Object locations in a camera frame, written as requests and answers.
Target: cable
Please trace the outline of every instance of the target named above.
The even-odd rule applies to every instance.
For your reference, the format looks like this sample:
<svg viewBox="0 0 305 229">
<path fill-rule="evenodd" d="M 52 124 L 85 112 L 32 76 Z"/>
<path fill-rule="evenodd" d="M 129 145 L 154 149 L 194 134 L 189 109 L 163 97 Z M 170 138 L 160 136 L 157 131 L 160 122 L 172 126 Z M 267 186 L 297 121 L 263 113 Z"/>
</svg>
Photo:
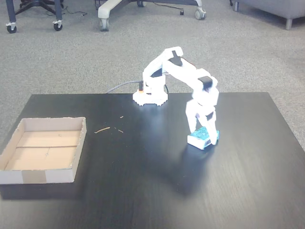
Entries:
<svg viewBox="0 0 305 229">
<path fill-rule="evenodd" d="M 178 7 L 174 7 L 174 6 L 167 6 L 167 5 L 160 5 L 158 3 L 155 3 L 153 2 L 154 4 L 156 4 L 157 6 L 166 6 L 166 7 L 169 7 L 169 8 L 174 8 L 174 9 L 178 9 L 178 10 L 184 10 L 183 8 L 178 8 Z"/>
<path fill-rule="evenodd" d="M 166 88 L 166 91 L 167 91 L 167 93 L 168 93 L 168 88 L 167 88 L 166 84 L 165 84 L 164 86 L 165 86 L 165 88 Z"/>
<path fill-rule="evenodd" d="M 119 85 L 115 86 L 114 88 L 110 89 L 109 91 L 106 92 L 106 94 L 108 94 L 108 93 L 114 91 L 115 89 L 117 89 L 117 88 L 119 88 L 119 87 L 121 87 L 121 86 L 123 86 L 123 85 L 125 85 L 125 84 L 129 84 L 129 83 L 140 83 L 140 82 L 142 82 L 142 80 L 133 80 L 133 81 L 124 82 L 124 83 L 119 84 Z"/>
<path fill-rule="evenodd" d="M 68 6 L 66 6 L 66 8 L 64 8 L 64 9 L 61 11 L 61 14 L 62 14 L 62 15 L 66 14 L 66 13 L 63 13 L 65 10 L 66 10 L 69 14 L 82 13 L 82 16 L 85 16 L 85 15 L 88 14 L 88 13 L 82 12 L 82 11 L 76 11 L 76 12 L 71 13 L 71 12 L 68 11 Z M 54 16 L 54 14 L 48 14 L 48 11 L 46 12 L 46 14 L 47 14 L 48 16 Z"/>
</svg>

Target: office chair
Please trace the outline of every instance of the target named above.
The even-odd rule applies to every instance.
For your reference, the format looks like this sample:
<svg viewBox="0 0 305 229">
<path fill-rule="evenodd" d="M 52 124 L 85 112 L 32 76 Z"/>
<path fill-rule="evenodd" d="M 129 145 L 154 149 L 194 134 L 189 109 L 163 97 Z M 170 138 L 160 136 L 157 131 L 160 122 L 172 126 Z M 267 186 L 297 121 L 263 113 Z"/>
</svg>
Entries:
<svg viewBox="0 0 305 229">
<path fill-rule="evenodd" d="M 15 33 L 17 31 L 16 27 L 16 15 L 20 14 L 29 8 L 40 6 L 46 9 L 47 11 L 56 15 L 57 21 L 54 21 L 54 29 L 60 31 L 62 29 L 62 16 L 61 16 L 61 7 L 63 8 L 64 0 L 21 0 L 20 9 L 15 12 L 13 0 L 6 0 L 6 5 L 8 8 L 10 22 L 6 24 L 7 30 L 9 33 Z M 55 10 L 48 5 L 55 5 Z"/>
<path fill-rule="evenodd" d="M 137 2 L 138 7 L 145 7 L 146 2 L 197 6 L 195 18 L 202 20 L 206 17 L 206 12 L 202 9 L 202 0 L 107 0 L 99 7 L 98 17 L 100 18 L 101 31 L 109 31 L 109 14 L 111 10 L 116 7 L 123 7 L 131 2 Z"/>
</svg>

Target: chair base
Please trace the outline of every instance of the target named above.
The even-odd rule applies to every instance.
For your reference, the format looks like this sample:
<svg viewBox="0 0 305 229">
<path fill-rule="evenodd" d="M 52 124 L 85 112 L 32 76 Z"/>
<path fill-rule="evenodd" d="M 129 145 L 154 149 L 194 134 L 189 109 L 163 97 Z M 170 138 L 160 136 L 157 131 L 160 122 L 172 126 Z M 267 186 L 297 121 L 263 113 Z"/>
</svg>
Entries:
<svg viewBox="0 0 305 229">
<path fill-rule="evenodd" d="M 15 15 L 37 6 L 43 7 L 47 11 L 55 14 L 55 10 L 48 5 L 55 5 L 55 3 L 50 0 L 22 0 L 20 4 L 20 9 L 15 12 Z"/>
</svg>

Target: open cardboard tray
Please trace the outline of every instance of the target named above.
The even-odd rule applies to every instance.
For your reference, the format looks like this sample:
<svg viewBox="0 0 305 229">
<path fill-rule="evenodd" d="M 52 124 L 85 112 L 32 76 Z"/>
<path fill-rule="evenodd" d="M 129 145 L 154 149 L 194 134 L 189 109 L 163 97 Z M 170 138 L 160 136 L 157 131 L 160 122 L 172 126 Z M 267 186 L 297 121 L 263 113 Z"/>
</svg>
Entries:
<svg viewBox="0 0 305 229">
<path fill-rule="evenodd" d="M 24 118 L 0 155 L 0 184 L 74 181 L 86 119 Z"/>
</svg>

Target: chair wheel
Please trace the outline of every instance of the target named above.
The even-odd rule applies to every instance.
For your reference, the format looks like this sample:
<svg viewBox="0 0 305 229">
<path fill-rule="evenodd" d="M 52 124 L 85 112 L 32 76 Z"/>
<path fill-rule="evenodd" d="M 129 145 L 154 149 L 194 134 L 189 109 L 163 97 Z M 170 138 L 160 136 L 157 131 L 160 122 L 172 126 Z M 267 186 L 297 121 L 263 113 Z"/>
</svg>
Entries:
<svg viewBox="0 0 305 229">
<path fill-rule="evenodd" d="M 8 30 L 9 33 L 15 33 L 17 31 L 17 26 L 13 30 L 11 30 L 11 26 L 7 26 L 6 29 Z"/>
<path fill-rule="evenodd" d="M 60 31 L 60 30 L 62 30 L 62 25 L 60 27 L 58 27 L 58 24 L 54 24 L 54 29 L 56 31 Z"/>
<path fill-rule="evenodd" d="M 203 10 L 197 9 L 195 12 L 195 18 L 197 20 L 202 20 L 205 19 L 206 13 Z"/>
<path fill-rule="evenodd" d="M 147 5 L 147 2 L 145 1 L 137 1 L 138 7 L 145 7 Z"/>
</svg>

